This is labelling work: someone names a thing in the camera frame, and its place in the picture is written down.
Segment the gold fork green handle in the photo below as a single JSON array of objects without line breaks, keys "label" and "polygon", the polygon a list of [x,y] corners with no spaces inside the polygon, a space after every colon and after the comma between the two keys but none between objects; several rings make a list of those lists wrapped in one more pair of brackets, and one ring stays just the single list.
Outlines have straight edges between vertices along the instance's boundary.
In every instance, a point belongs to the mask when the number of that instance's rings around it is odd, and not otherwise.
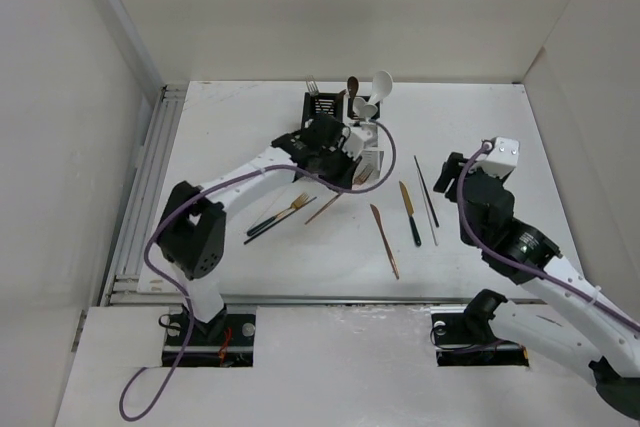
[{"label": "gold fork green handle", "polygon": [[282,217],[284,217],[286,214],[295,211],[297,209],[299,209],[300,207],[303,206],[303,204],[309,199],[309,195],[307,193],[302,193],[300,194],[287,208],[285,208],[284,210],[278,212],[277,214],[269,217],[268,219],[264,220],[263,222],[251,227],[247,232],[246,235],[251,237],[255,234],[257,234],[260,230],[266,228],[267,226],[271,225],[272,223],[274,223],[276,220],[281,219]]}]

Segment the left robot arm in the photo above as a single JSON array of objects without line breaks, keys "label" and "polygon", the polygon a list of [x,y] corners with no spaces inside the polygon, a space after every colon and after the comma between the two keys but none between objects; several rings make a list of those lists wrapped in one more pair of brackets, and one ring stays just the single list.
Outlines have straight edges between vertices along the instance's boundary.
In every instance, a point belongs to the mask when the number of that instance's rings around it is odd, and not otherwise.
[{"label": "left robot arm", "polygon": [[153,242],[180,275],[189,331],[201,343],[223,334],[226,304],[215,269],[223,258],[226,225],[270,192],[308,177],[348,192],[362,153],[373,141],[362,122],[344,124],[319,114],[274,139],[254,159],[203,186],[182,181],[172,189]]}]

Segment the silver fork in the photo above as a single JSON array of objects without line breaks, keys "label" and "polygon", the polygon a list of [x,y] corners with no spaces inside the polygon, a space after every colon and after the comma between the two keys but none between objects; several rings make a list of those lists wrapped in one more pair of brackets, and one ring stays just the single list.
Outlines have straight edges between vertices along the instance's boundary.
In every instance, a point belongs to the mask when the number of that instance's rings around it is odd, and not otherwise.
[{"label": "silver fork", "polygon": [[311,97],[317,97],[319,95],[319,88],[313,76],[305,77],[306,88]]}]

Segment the brown wooden spoon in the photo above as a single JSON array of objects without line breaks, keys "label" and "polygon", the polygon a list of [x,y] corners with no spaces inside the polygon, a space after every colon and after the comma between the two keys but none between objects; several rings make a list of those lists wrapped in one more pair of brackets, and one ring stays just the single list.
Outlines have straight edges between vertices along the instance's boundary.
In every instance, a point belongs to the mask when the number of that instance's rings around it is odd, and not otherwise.
[{"label": "brown wooden spoon", "polygon": [[359,80],[355,76],[350,76],[347,79],[347,93],[349,95],[349,103],[353,105],[353,102],[357,96],[359,90]]}]

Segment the large white ceramic spoon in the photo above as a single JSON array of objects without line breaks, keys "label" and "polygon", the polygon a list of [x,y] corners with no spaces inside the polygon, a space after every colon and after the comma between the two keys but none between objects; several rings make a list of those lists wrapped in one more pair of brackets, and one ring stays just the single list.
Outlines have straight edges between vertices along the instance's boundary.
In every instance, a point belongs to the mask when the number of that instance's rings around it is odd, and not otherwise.
[{"label": "large white ceramic spoon", "polygon": [[375,104],[367,102],[361,97],[356,97],[352,103],[353,118],[361,121],[370,121],[378,113],[378,107]]}]

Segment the small white ceramic spoon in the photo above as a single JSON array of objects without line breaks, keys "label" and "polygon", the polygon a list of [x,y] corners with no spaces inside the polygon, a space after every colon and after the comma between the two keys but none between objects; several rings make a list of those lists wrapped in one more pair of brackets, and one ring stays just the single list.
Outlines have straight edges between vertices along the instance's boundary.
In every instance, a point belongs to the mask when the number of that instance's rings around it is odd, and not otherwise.
[{"label": "small white ceramic spoon", "polygon": [[385,70],[376,72],[371,83],[371,95],[369,103],[377,105],[387,98],[393,89],[393,78],[391,74]]}]

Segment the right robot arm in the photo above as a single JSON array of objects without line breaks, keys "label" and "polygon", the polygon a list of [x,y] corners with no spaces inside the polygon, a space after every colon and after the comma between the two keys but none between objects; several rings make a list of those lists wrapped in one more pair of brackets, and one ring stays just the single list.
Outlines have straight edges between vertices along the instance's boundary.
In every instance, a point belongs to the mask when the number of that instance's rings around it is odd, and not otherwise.
[{"label": "right robot arm", "polygon": [[639,417],[639,324],[579,273],[560,248],[514,215],[505,177],[491,174],[487,145],[470,158],[454,152],[434,186],[458,208],[460,238],[514,285],[562,318],[557,324],[484,289],[465,307],[463,328],[480,348],[500,340],[523,345],[572,370],[620,414]]}]

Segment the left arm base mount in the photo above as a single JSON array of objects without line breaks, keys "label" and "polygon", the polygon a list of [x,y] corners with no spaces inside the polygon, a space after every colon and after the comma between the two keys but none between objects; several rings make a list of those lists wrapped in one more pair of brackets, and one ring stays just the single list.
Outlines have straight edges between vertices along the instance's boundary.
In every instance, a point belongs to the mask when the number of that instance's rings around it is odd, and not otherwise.
[{"label": "left arm base mount", "polygon": [[[220,327],[215,327],[213,335],[203,333],[194,327],[178,367],[189,368],[247,368],[254,363],[254,341],[256,334],[256,308],[231,306]],[[189,324],[185,308],[162,314],[158,324],[165,330],[161,352],[163,367],[171,367],[178,357],[186,339]]]}]

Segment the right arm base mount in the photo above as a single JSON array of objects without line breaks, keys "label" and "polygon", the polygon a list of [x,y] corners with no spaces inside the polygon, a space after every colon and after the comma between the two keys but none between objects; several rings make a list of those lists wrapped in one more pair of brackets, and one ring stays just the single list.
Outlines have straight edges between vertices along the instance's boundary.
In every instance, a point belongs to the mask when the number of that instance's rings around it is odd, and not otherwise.
[{"label": "right arm base mount", "polygon": [[484,289],[465,307],[431,311],[429,339],[439,367],[528,367],[526,348],[499,339],[489,327],[495,310],[507,298]]}]

